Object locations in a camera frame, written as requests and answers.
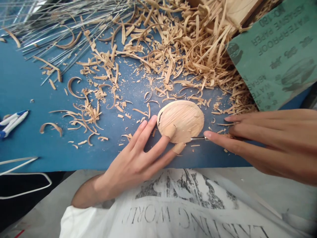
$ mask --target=blue table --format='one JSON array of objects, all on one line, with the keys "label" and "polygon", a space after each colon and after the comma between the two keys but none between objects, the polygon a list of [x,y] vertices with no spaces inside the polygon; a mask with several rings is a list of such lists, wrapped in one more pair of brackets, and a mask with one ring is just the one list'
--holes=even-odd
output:
[{"label": "blue table", "polygon": [[[118,50],[122,50],[123,46],[118,42]],[[110,45],[104,43],[97,43],[97,49],[101,52],[106,52],[110,49]],[[107,103],[101,104],[102,115],[98,124],[103,131],[99,130],[101,136],[109,138],[109,141],[101,142],[97,139],[98,136],[93,135],[91,142],[93,146],[89,146],[87,143],[80,145],[79,149],[75,149],[68,141],[74,141],[79,143],[84,141],[90,135],[90,132],[83,133],[83,129],[77,131],[68,131],[68,127],[72,127],[69,124],[71,117],[62,118],[61,113],[48,113],[53,110],[71,110],[75,111],[72,104],[81,104],[81,99],[77,99],[71,95],[67,96],[64,92],[64,88],[67,87],[68,80],[73,76],[81,77],[83,80],[81,83],[74,84],[74,92],[80,91],[83,87],[89,87],[86,78],[80,74],[82,69],[79,65],[74,65],[70,70],[63,75],[63,82],[56,83],[57,90],[53,90],[49,83],[45,83],[40,86],[44,76],[42,75],[39,67],[43,65],[42,62],[33,63],[25,61],[21,55],[21,52],[16,51],[16,46],[13,41],[9,43],[0,44],[1,52],[1,91],[0,91],[0,116],[1,118],[6,114],[12,114],[21,110],[29,109],[30,113],[28,117],[10,133],[9,137],[0,141],[0,161],[11,160],[22,157],[38,156],[40,157],[35,162],[32,162],[17,172],[51,172],[51,171],[73,171],[78,169],[96,169],[105,170],[109,167],[110,163],[117,156],[117,154],[128,143],[125,137],[121,137],[123,134],[134,133],[138,125],[137,120],[140,120],[143,115],[136,111],[132,111],[132,108],[147,111],[146,103],[144,103],[144,94],[150,91],[148,80],[142,79],[142,71],[138,76],[132,74],[135,67],[129,67],[126,63],[123,63],[124,58],[117,58],[116,62],[120,65],[121,76],[119,77],[121,93],[119,95],[124,100],[133,102],[133,105],[127,105],[126,111],[132,115],[132,119],[118,118],[118,110],[107,110],[106,105],[112,105],[113,97],[109,93],[107,96]],[[90,50],[82,57],[82,61],[86,61],[88,57],[91,57]],[[126,59],[129,63],[136,63],[139,65],[138,60]],[[137,80],[141,80],[140,83],[133,83]],[[187,95],[196,93],[190,89]],[[291,102],[284,106],[285,109],[298,108],[303,99],[308,94],[308,90],[294,98]],[[216,102],[217,97],[222,97],[222,91],[216,90],[204,90],[203,98],[211,100],[211,105]],[[152,100],[158,100],[160,106],[163,107],[170,101],[162,103],[163,98],[156,96],[152,97]],[[223,96],[221,100],[222,105],[220,108],[228,108],[228,96]],[[223,118],[226,115],[214,115],[211,114],[211,108],[201,107],[205,114],[204,130],[208,130],[211,127],[213,131],[219,131],[223,127],[218,126],[217,123],[225,123]],[[152,115],[157,114],[160,108],[156,103],[151,103]],[[216,119],[216,123],[211,124],[213,118]],[[44,134],[39,133],[40,126],[46,122],[58,123],[63,129],[63,136],[60,137],[56,130],[50,130],[50,127],[45,129]],[[157,132],[155,137],[150,137],[150,140],[146,146],[146,149],[151,148],[160,138],[160,134]],[[190,147],[191,144],[200,144],[199,147]],[[248,162],[239,156],[225,153],[223,148],[212,144],[208,141],[191,142],[183,151],[183,156],[176,157],[169,165],[172,168],[206,168],[206,167],[242,167],[250,166]],[[0,171],[6,171],[19,165],[21,162],[7,164],[0,166]]]}]

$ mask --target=wood chip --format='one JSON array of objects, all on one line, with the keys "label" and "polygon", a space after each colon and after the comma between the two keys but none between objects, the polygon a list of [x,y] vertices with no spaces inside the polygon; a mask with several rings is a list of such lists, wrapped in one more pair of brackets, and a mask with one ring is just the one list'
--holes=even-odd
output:
[{"label": "wood chip", "polygon": [[109,140],[107,137],[98,137],[98,139],[101,139],[101,141]]},{"label": "wood chip", "polygon": [[49,82],[50,82],[52,88],[53,88],[54,90],[56,90],[56,87],[55,87],[55,85],[54,85],[54,82],[53,82],[51,79],[49,79]]},{"label": "wood chip", "polygon": [[82,144],[85,144],[85,143],[87,143],[87,140],[84,140],[84,141],[82,141],[82,142],[79,142],[78,145],[82,145]]},{"label": "wood chip", "polygon": [[155,132],[157,131],[157,128],[154,128],[154,131],[153,131],[153,134],[152,134],[152,137],[155,136]]},{"label": "wood chip", "polygon": [[119,106],[116,106],[116,108],[118,109],[118,111],[123,112],[122,108]]}]

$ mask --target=curled wood shaving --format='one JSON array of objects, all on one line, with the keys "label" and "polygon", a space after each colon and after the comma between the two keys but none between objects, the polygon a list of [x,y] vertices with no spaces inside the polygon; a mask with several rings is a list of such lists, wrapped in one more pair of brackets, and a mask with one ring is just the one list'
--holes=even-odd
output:
[{"label": "curled wood shaving", "polygon": [[146,114],[145,112],[140,111],[139,109],[133,108],[132,110],[133,110],[133,111],[140,112],[140,113],[141,113],[141,114],[143,114],[144,116],[149,117],[149,115],[148,115],[148,114]]},{"label": "curled wood shaving", "polygon": [[16,36],[11,32],[11,31],[9,31],[7,28],[5,28],[5,27],[3,27],[2,26],[2,29],[4,29],[13,39],[14,39],[14,41],[16,42],[16,44],[17,44],[17,47],[18,48],[21,48],[21,44],[20,44],[20,41],[18,40],[18,38],[16,38]]},{"label": "curled wood shaving", "polygon": [[77,44],[77,42],[79,41],[80,37],[82,36],[82,32],[80,31],[79,34],[77,35],[76,39],[75,39],[75,35],[74,35],[73,31],[68,26],[65,26],[65,25],[62,25],[62,26],[66,27],[66,28],[68,28],[70,30],[70,32],[72,33],[73,38],[72,38],[71,42],[69,42],[66,45],[56,45],[56,44],[54,44],[54,45],[57,46],[58,48],[61,48],[61,49],[64,49],[64,50],[73,48]]},{"label": "curled wood shaving", "polygon": [[70,121],[69,123],[70,123],[71,125],[73,125],[73,126],[78,123],[78,124],[80,124],[81,126],[83,126],[83,127],[85,128],[84,133],[87,132],[87,127],[86,127],[86,125],[85,125],[83,122],[81,122],[81,121]]},{"label": "curled wood shaving", "polygon": [[94,134],[96,134],[96,135],[100,135],[99,133],[94,132],[94,131],[87,125],[87,122],[86,122],[86,120],[84,119],[84,111],[82,111],[82,120],[83,120],[83,123],[85,124],[86,128],[88,128],[88,130],[90,130],[92,133],[94,133]]},{"label": "curled wood shaving", "polygon": [[101,141],[109,140],[107,137],[98,137],[98,139],[101,139]]},{"label": "curled wood shaving", "polygon": [[62,82],[62,75],[61,75],[61,73],[60,73],[59,68],[57,68],[56,66],[52,65],[51,63],[49,63],[49,62],[47,62],[46,60],[41,59],[41,58],[39,58],[39,57],[33,56],[33,58],[36,59],[36,60],[40,60],[40,61],[46,63],[47,65],[51,66],[54,70],[56,70],[56,71],[57,71],[58,81],[59,81],[59,82]]},{"label": "curled wood shaving", "polygon": [[73,96],[76,97],[76,98],[85,99],[85,97],[80,97],[80,96],[77,96],[76,94],[73,93],[73,90],[72,90],[72,82],[73,82],[75,79],[78,79],[79,81],[82,80],[82,79],[79,78],[79,77],[72,77],[72,78],[68,81],[68,83],[67,83],[68,91],[70,92],[71,95],[73,95]]},{"label": "curled wood shaving", "polygon": [[165,102],[166,100],[174,100],[174,99],[176,99],[176,98],[165,98],[162,100],[162,102]]},{"label": "curled wood shaving", "polygon": [[158,101],[154,101],[154,100],[151,100],[149,102],[156,102],[158,104],[158,107],[161,108],[161,106],[159,105],[159,102]]},{"label": "curled wood shaving", "polygon": [[60,135],[60,137],[62,137],[62,129],[59,127],[59,126],[57,126],[55,123],[51,123],[51,122],[47,122],[47,123],[44,123],[42,126],[41,126],[41,128],[40,128],[40,133],[41,134],[44,134],[44,128],[46,127],[46,125],[51,125],[51,126],[53,126],[58,132],[59,132],[59,135]]},{"label": "curled wood shaving", "polygon": [[85,143],[87,143],[87,140],[84,140],[84,141],[82,141],[82,142],[79,142],[78,145],[82,145],[82,144],[85,144]]},{"label": "curled wood shaving", "polygon": [[128,141],[130,142],[131,141],[131,139],[132,139],[132,135],[131,134],[128,134],[128,135],[122,135],[122,136],[125,136],[127,139],[128,139]]}]

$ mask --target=wood shaving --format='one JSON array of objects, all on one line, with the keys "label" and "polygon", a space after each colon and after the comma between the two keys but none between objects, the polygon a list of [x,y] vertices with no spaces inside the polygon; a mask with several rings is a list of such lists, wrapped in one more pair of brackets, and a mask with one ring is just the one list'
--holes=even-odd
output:
[{"label": "wood shaving", "polygon": [[148,109],[149,109],[148,118],[150,118],[150,117],[151,117],[151,107],[150,107],[150,104],[148,103],[148,104],[146,104],[146,106],[147,106]]},{"label": "wood shaving", "polygon": [[153,134],[152,134],[152,137],[155,136],[155,132],[157,131],[157,128],[154,128],[154,131],[153,131]]},{"label": "wood shaving", "polygon": [[52,88],[53,88],[54,90],[56,90],[56,87],[55,87],[55,85],[54,85],[54,82],[53,82],[51,79],[49,79],[49,82],[50,82]]},{"label": "wood shaving", "polygon": [[82,145],[82,144],[85,144],[85,143],[87,143],[87,140],[84,140],[84,141],[82,141],[82,142],[79,142],[78,145]]},{"label": "wood shaving", "polygon": [[16,38],[16,36],[14,34],[11,31],[9,31],[7,28],[3,27],[3,26],[2,26],[2,29],[4,29],[12,37],[12,39],[14,39],[14,41],[17,44],[17,47],[21,48],[20,41],[18,40],[18,38]]},{"label": "wood shaving", "polygon": [[73,95],[73,96],[76,97],[76,98],[85,99],[85,97],[80,97],[80,96],[77,96],[76,94],[73,93],[73,90],[72,90],[72,82],[73,82],[75,79],[78,79],[79,81],[82,80],[82,79],[79,78],[79,77],[72,77],[72,78],[68,81],[68,83],[67,83],[68,91],[70,92],[71,95]]},{"label": "wood shaving", "polygon": [[230,123],[230,124],[217,124],[219,126],[233,126],[235,125],[236,123]]},{"label": "wood shaving", "polygon": [[149,117],[149,115],[148,115],[147,113],[145,113],[145,112],[142,112],[142,111],[140,111],[139,109],[133,108],[132,110],[133,110],[133,111],[137,111],[137,112],[140,112],[140,113],[141,113],[141,114],[143,114],[144,116],[147,116],[147,117]]},{"label": "wood shaving", "polygon": [[118,111],[123,112],[122,108],[119,106],[116,106],[116,108],[118,109]]},{"label": "wood shaving", "polygon": [[60,73],[59,68],[57,68],[56,66],[52,65],[51,63],[49,63],[49,62],[47,62],[46,60],[41,59],[41,58],[39,58],[39,57],[33,56],[33,58],[36,59],[36,60],[40,60],[40,61],[44,62],[45,64],[51,66],[54,70],[56,70],[56,71],[57,71],[58,81],[59,81],[59,82],[62,82],[62,75],[61,75],[61,73]]},{"label": "wood shaving", "polygon": [[158,101],[151,100],[151,101],[149,101],[149,102],[156,102],[156,103],[158,104],[158,107],[161,108],[161,106],[160,106],[160,104],[159,104]]},{"label": "wood shaving", "polygon": [[98,137],[98,139],[101,139],[101,141],[109,140],[107,137]]},{"label": "wood shaving", "polygon": [[59,135],[60,137],[62,137],[63,133],[62,133],[62,129],[56,125],[55,123],[51,123],[51,122],[47,122],[47,123],[44,123],[41,128],[40,128],[40,133],[41,134],[44,134],[44,128],[46,127],[46,125],[51,125],[53,126],[58,132],[59,132]]}]

